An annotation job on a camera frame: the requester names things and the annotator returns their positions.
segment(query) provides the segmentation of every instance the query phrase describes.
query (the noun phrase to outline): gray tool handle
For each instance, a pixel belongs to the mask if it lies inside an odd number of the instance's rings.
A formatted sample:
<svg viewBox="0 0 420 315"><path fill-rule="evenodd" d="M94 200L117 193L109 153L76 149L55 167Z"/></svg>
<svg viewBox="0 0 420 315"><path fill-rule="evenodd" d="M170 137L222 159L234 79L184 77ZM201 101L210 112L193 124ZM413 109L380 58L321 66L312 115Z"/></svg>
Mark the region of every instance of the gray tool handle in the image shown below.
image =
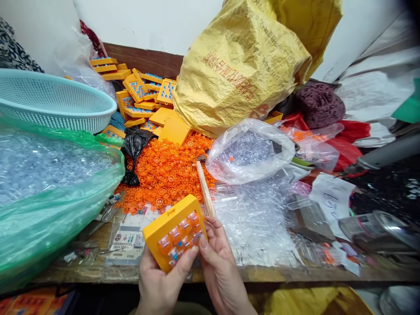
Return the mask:
<svg viewBox="0 0 420 315"><path fill-rule="evenodd" d="M368 170L378 170L419 153L420 132L415 132L359 157L357 164Z"/></svg>

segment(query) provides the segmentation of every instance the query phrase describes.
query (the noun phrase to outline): yellow woven sack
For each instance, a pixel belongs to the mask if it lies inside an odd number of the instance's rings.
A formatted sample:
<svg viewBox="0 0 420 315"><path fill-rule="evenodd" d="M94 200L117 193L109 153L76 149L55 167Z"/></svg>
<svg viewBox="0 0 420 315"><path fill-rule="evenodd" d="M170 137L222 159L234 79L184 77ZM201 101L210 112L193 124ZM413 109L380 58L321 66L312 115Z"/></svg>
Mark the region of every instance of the yellow woven sack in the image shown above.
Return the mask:
<svg viewBox="0 0 420 315"><path fill-rule="evenodd" d="M225 1L184 57L175 111L210 137L264 117L322 62L341 16L341 0Z"/></svg>

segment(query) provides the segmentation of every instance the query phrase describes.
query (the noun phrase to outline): white plastic bag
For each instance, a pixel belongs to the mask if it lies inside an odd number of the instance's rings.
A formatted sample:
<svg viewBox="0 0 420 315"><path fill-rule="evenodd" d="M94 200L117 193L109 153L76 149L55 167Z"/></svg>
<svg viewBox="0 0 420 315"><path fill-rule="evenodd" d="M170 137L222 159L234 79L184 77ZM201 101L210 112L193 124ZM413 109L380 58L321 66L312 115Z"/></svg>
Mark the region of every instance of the white plastic bag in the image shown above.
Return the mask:
<svg viewBox="0 0 420 315"><path fill-rule="evenodd" d="M294 154L289 136L266 122L244 119L213 142L206 168L215 179L240 185L274 176Z"/></svg>
<svg viewBox="0 0 420 315"><path fill-rule="evenodd" d="M74 37L79 42L77 52L74 53L74 47L72 49L68 47L69 44L74 43L74 40L63 40L53 53L53 63L55 66L50 74L59 77L69 76L77 82L87 84L108 94L117 101L112 83L106 82L91 66L89 60L98 56L97 51L93 49L91 40L87 35L80 33L77 29L72 29L74 31Z"/></svg>

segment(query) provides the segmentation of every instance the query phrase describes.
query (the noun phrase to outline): handwritten note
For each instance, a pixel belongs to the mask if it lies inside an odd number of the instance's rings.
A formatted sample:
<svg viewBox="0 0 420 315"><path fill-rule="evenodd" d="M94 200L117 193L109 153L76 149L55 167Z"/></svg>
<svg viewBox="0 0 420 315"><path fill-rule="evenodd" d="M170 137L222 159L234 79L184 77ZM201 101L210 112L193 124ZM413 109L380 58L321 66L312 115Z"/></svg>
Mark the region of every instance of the handwritten note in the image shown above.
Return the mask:
<svg viewBox="0 0 420 315"><path fill-rule="evenodd" d="M321 173L312 184L309 198L317 201L329 222L332 233L342 239L351 241L341 231L338 220L349 217L349 197L355 188L340 178Z"/></svg>

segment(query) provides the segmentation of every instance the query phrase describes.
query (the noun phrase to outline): light blue plastic basket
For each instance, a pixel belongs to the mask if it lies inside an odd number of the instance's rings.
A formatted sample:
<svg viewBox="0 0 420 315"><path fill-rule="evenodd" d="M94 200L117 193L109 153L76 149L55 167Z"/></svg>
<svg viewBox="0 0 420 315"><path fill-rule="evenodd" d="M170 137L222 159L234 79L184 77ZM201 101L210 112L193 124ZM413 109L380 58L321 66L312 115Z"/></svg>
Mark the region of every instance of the light blue plastic basket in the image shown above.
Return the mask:
<svg viewBox="0 0 420 315"><path fill-rule="evenodd" d="M0 69L0 113L47 127L101 132L117 104L85 84L49 74Z"/></svg>

